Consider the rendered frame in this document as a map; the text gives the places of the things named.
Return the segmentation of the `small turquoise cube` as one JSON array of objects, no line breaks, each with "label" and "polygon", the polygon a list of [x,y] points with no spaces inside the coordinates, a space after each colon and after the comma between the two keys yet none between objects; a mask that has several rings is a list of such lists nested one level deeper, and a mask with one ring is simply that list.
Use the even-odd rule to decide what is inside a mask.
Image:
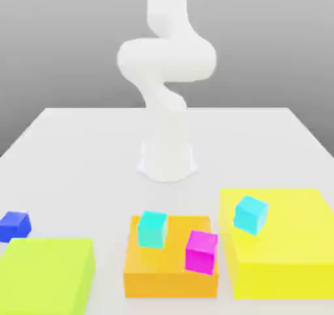
[{"label": "small turquoise cube", "polygon": [[168,215],[144,211],[137,225],[138,245],[163,249],[168,233]]}]

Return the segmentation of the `small light cyan cube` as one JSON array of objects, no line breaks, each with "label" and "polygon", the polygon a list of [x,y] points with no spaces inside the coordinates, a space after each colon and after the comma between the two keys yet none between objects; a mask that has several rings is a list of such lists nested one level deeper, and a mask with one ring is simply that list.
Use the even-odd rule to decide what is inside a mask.
[{"label": "small light cyan cube", "polygon": [[245,196],[236,206],[233,225],[251,235],[258,235],[267,221],[269,205],[252,196]]}]

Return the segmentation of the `small magenta cube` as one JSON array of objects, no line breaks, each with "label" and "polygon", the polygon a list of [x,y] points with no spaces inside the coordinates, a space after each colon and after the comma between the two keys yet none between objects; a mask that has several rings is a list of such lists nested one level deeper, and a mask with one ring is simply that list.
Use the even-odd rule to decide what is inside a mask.
[{"label": "small magenta cube", "polygon": [[212,275],[217,256],[218,235],[191,230],[185,248],[185,269]]}]

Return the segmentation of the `small blue cube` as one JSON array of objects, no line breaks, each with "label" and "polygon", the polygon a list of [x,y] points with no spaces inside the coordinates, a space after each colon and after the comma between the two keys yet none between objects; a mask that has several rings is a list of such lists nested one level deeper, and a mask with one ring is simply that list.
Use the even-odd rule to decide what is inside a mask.
[{"label": "small blue cube", "polygon": [[12,238],[24,238],[31,232],[28,213],[8,211],[0,220],[0,242],[9,243]]}]

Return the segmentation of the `large orange box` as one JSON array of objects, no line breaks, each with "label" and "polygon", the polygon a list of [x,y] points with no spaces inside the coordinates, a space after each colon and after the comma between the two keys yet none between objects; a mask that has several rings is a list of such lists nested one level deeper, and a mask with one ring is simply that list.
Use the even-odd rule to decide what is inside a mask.
[{"label": "large orange box", "polygon": [[185,269],[186,244],[191,230],[211,231],[208,216],[170,216],[168,234],[163,249],[138,245],[137,225],[133,216],[123,271],[126,297],[202,297],[217,296],[218,263],[213,274]]}]

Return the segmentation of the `large yellow box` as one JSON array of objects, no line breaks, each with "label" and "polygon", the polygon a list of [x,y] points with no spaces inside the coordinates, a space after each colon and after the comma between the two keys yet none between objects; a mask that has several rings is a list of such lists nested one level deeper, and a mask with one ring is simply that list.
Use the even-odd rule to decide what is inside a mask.
[{"label": "large yellow box", "polygon": [[[268,203],[258,235],[234,227],[235,206]],[[223,188],[219,228],[236,299],[334,299],[334,210],[315,188]]]}]

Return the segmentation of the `large lime green box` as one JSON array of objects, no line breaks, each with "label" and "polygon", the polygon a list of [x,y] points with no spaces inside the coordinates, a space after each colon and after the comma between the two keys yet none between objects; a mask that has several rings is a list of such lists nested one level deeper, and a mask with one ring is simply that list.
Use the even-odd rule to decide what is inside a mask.
[{"label": "large lime green box", "polygon": [[92,239],[12,239],[0,256],[0,315],[85,315]]}]

